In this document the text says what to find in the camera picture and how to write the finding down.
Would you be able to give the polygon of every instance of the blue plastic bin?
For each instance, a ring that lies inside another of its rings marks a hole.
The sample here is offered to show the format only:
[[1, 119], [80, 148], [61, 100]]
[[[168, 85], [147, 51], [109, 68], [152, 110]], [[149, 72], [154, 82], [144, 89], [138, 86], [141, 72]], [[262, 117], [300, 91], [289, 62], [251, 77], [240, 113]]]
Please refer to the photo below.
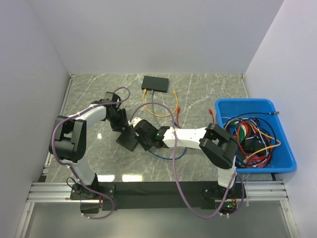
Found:
[[[275, 111], [274, 104], [267, 99], [219, 99], [215, 103], [216, 108], [216, 122], [222, 128], [224, 124], [229, 120], [223, 117], [236, 117], [243, 113], [260, 112], [270, 113]], [[245, 117], [257, 116], [265, 119], [276, 134], [276, 138], [281, 141], [281, 145], [278, 146], [273, 152], [273, 158], [265, 168], [252, 168], [252, 169], [237, 169], [238, 173], [287, 173], [296, 169], [296, 161], [293, 156], [292, 150], [287, 142], [282, 125], [278, 119], [278, 115], [261, 115], [261, 114], [248, 114]], [[271, 133], [269, 126], [261, 121], [261, 127], [268, 130]]]

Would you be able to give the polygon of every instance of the white wall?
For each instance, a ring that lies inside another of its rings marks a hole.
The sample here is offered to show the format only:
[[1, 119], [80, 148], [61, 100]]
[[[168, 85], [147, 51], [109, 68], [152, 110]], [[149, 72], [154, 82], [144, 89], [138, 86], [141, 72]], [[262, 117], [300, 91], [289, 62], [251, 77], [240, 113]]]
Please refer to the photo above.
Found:
[[283, 0], [29, 0], [71, 73], [245, 73]]
[[249, 96], [281, 111], [297, 170], [282, 175], [303, 238], [317, 234], [317, 2], [285, 0], [247, 72]]
[[0, 1], [0, 237], [43, 170], [69, 75], [26, 0]]

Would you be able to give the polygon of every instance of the red cable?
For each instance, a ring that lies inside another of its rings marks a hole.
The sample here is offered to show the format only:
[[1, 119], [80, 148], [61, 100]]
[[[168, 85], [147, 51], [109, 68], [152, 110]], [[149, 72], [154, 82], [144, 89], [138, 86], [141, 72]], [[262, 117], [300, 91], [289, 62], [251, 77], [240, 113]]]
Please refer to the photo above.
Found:
[[212, 110], [209, 108], [209, 113], [210, 113], [210, 115], [211, 115], [211, 117], [212, 117], [212, 122], [214, 123], [214, 117], [213, 117], [213, 112], [212, 112]]
[[178, 115], [179, 115], [179, 113], [180, 113], [180, 107], [177, 108], [176, 122], [177, 122], [177, 124], [178, 124], [178, 127], [181, 129], [182, 127], [180, 126], [179, 121], [178, 121]]
[[242, 149], [242, 146], [241, 146], [240, 141], [239, 141], [239, 132], [240, 132], [241, 126], [242, 126], [243, 124], [248, 124], [248, 123], [250, 123], [250, 122], [248, 122], [248, 121], [243, 121], [243, 122], [241, 122], [240, 125], [239, 125], [239, 127], [238, 127], [238, 130], [237, 130], [237, 138], [238, 138], [239, 148], [240, 148], [240, 150], [243, 152], [243, 154], [245, 154], [246, 156], [248, 156], [248, 154]]

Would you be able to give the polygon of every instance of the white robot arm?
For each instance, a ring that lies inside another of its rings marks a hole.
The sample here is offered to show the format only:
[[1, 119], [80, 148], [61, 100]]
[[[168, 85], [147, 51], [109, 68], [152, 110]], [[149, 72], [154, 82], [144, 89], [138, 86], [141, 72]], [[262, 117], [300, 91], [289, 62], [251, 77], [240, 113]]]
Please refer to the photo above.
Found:
[[[125, 109], [119, 109], [120, 104], [100, 107], [93, 106], [100, 103], [117, 102], [118, 100], [120, 101], [119, 96], [107, 92], [104, 99], [90, 104], [89, 108], [92, 108], [90, 111], [65, 122], [56, 133], [55, 149], [57, 155], [63, 163], [72, 166], [84, 185], [98, 184], [97, 175], [91, 170], [84, 157], [87, 129], [101, 120], [108, 120], [113, 131], [123, 132], [125, 128], [128, 128], [126, 111]], [[65, 118], [67, 117], [58, 116], [55, 120], [54, 128]], [[49, 151], [53, 153], [52, 142], [50, 143]]]
[[133, 118], [128, 122], [134, 128], [136, 138], [141, 146], [148, 150], [156, 148], [172, 148], [177, 135], [177, 146], [202, 150], [210, 161], [217, 166], [218, 185], [227, 188], [235, 173], [235, 154], [238, 142], [217, 124], [198, 129], [179, 129], [162, 126], [156, 129], [146, 120]]

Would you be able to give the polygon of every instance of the gray marble surface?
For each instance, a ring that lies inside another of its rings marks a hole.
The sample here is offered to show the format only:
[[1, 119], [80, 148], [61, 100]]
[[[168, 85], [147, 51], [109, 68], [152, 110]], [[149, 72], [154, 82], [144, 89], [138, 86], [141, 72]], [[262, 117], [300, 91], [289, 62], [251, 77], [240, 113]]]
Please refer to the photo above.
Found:
[[[177, 91], [181, 113], [179, 122], [183, 128], [200, 128], [211, 122], [208, 109], [215, 112], [214, 103], [219, 98], [248, 97], [240, 74], [147, 74], [169, 78], [168, 93], [155, 93], [154, 100], [175, 108], [173, 89]], [[128, 118], [142, 104], [141, 84], [143, 74], [89, 74], [76, 75], [72, 81], [64, 108], [64, 115], [75, 114], [94, 100], [103, 98], [106, 91], [112, 92], [120, 86], [128, 87], [131, 97], [121, 107], [127, 110]], [[146, 101], [151, 100], [151, 93]], [[120, 90], [124, 98], [127, 93]], [[166, 114], [164, 108], [156, 106], [157, 114]], [[137, 116], [157, 123], [144, 108]], [[171, 118], [158, 118], [162, 125], [171, 125]], [[86, 158], [100, 181], [173, 181], [172, 162], [157, 158], [140, 145], [130, 152], [116, 143], [118, 132], [113, 132], [109, 122], [100, 121], [87, 132]], [[177, 155], [184, 149], [178, 148]], [[153, 152], [171, 157], [172, 149], [152, 149]], [[182, 181], [216, 180], [215, 166], [204, 153], [188, 149], [186, 155], [176, 161], [177, 174]], [[46, 182], [65, 182], [71, 171], [52, 159]], [[271, 180], [270, 175], [245, 175], [249, 180]]]

